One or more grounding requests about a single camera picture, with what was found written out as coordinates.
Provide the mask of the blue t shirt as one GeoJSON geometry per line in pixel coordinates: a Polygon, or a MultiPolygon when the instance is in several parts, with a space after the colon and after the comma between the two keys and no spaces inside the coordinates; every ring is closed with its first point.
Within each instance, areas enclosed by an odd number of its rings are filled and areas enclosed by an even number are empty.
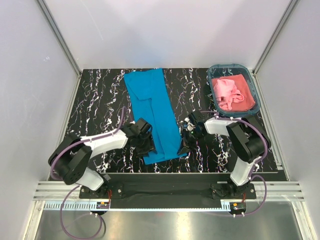
{"type": "Polygon", "coordinates": [[[178,154],[182,137],[161,68],[133,71],[124,75],[124,82],[135,120],[143,118],[152,126],[156,153],[145,156],[146,165],[185,157],[178,154]]]}

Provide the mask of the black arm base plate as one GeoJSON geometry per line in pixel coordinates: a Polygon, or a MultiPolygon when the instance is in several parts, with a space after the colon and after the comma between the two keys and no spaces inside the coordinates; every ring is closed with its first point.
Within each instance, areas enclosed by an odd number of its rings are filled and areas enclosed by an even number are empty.
{"type": "Polygon", "coordinates": [[[131,196],[196,196],[214,200],[257,198],[252,183],[236,186],[229,173],[111,173],[101,190],[81,187],[81,199],[114,199],[131,196]]]}

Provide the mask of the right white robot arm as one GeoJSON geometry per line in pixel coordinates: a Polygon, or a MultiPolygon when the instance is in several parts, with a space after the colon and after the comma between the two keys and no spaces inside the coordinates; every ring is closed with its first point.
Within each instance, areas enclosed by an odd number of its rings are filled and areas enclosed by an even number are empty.
{"type": "Polygon", "coordinates": [[[253,116],[243,118],[204,116],[214,111],[195,110],[183,121],[182,141],[178,155],[187,154],[197,148],[198,141],[207,135],[228,136],[237,159],[227,183],[213,184],[215,199],[240,199],[256,176],[254,169],[267,156],[271,141],[253,116]]]}

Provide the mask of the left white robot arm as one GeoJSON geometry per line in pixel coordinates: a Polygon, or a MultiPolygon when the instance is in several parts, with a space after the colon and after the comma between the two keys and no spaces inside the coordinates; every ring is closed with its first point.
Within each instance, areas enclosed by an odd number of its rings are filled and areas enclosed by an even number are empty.
{"type": "Polygon", "coordinates": [[[148,157],[156,153],[153,127],[143,118],[116,129],[93,136],[67,135],[48,159],[51,177],[66,185],[78,184],[92,198],[104,198],[111,193],[110,179],[88,167],[90,159],[111,150],[133,147],[136,154],[148,157]]]}

